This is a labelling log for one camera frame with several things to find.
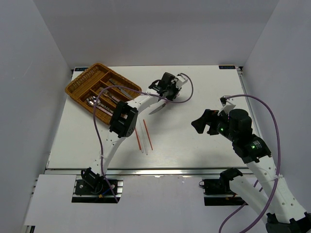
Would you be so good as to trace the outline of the dark floral-handled knife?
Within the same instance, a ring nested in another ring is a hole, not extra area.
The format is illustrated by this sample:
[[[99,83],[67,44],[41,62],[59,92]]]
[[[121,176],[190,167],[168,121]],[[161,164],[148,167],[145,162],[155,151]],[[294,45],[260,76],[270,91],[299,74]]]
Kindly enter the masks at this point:
[[[113,79],[109,79],[109,82],[111,82],[113,85],[117,86],[117,88],[125,95],[127,96],[130,100],[133,99],[133,97],[127,93],[122,87],[119,87],[119,85],[113,80]]]

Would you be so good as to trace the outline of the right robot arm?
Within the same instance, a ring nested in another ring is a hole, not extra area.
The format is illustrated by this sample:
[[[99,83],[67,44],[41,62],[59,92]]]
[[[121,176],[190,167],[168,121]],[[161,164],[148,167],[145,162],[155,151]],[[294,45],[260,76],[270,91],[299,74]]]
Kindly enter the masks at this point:
[[[311,215],[293,196],[265,142],[252,133],[252,119],[243,109],[229,113],[206,109],[192,126],[199,134],[209,126],[209,135],[222,135],[232,143],[234,152],[253,172],[261,185],[259,192],[236,168],[220,174],[219,187],[224,193],[238,194],[265,223],[269,233],[309,233]]]

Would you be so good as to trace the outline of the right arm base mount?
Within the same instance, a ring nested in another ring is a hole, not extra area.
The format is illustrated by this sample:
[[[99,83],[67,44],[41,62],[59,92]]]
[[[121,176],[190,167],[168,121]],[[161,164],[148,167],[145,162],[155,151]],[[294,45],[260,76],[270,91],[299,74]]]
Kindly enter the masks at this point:
[[[229,182],[234,178],[243,176],[237,168],[229,168],[220,173],[217,179],[203,179],[199,187],[204,191],[205,206],[241,206],[244,200],[234,193]]]

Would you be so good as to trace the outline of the dark floral-handled fork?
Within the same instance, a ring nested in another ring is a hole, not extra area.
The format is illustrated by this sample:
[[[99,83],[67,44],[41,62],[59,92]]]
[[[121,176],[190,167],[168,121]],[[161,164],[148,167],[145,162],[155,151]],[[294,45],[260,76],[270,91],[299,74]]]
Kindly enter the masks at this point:
[[[104,90],[99,97],[102,103],[109,103],[112,106],[116,106],[120,101],[117,97],[113,96],[108,90]]]

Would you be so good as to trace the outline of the red chopstick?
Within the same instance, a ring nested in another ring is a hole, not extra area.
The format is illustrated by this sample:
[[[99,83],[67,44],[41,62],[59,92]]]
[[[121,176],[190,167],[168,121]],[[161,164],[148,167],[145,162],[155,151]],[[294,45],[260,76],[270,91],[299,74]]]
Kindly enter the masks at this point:
[[[135,128],[135,134],[136,134],[136,138],[137,138],[137,142],[138,142],[138,148],[139,148],[139,150],[142,150],[140,139],[139,139],[139,135],[138,135],[138,132],[137,132],[136,128]]]
[[[149,131],[148,131],[145,119],[143,119],[143,124],[144,124],[145,130],[146,130],[146,134],[147,134],[147,137],[148,137],[148,141],[149,141],[151,150],[153,150],[153,145],[152,145],[152,142],[151,142],[150,134],[149,134]]]

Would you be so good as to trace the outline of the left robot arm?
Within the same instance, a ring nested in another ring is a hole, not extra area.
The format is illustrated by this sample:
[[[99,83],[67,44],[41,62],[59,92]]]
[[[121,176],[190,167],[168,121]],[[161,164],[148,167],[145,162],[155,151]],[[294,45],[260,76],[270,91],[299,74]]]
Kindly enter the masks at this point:
[[[113,111],[109,122],[109,131],[106,140],[102,140],[93,113],[95,132],[100,143],[100,154],[93,165],[81,171],[82,179],[86,182],[86,188],[93,194],[102,190],[104,180],[106,183],[106,172],[121,143],[130,137],[137,125],[138,116],[151,105],[163,100],[165,103],[175,103],[175,99],[182,86],[190,81],[190,78],[179,73],[176,76],[165,72],[160,80],[152,82],[144,92],[133,90],[139,95],[130,101],[119,101]]]

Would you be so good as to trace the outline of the pink-handled table knife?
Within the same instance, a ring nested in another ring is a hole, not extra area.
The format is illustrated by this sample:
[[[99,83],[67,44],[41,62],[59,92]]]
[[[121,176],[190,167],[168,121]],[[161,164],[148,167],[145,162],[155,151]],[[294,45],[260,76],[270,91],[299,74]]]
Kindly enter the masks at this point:
[[[161,103],[158,107],[156,107],[154,110],[152,110],[152,111],[149,113],[149,115],[152,115],[152,114],[154,114],[154,113],[160,111],[161,109],[163,109],[163,108],[167,105],[167,103],[168,103],[167,101]]]

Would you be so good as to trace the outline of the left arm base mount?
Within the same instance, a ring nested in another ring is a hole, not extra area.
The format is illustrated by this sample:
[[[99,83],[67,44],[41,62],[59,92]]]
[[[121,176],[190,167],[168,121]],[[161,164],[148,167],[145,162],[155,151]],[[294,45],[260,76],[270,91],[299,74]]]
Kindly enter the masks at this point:
[[[80,178],[75,182],[72,203],[113,203],[121,198],[122,184],[120,180],[108,179],[109,183],[91,168],[82,169]]]

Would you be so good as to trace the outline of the pink-handled fork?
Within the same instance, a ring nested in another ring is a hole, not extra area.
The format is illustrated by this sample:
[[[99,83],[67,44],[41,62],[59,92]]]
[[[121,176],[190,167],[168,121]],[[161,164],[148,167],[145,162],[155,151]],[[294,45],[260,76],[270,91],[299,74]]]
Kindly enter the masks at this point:
[[[102,95],[105,96],[106,98],[110,99],[115,104],[117,104],[120,101],[117,97],[112,95],[108,90],[104,90]]]

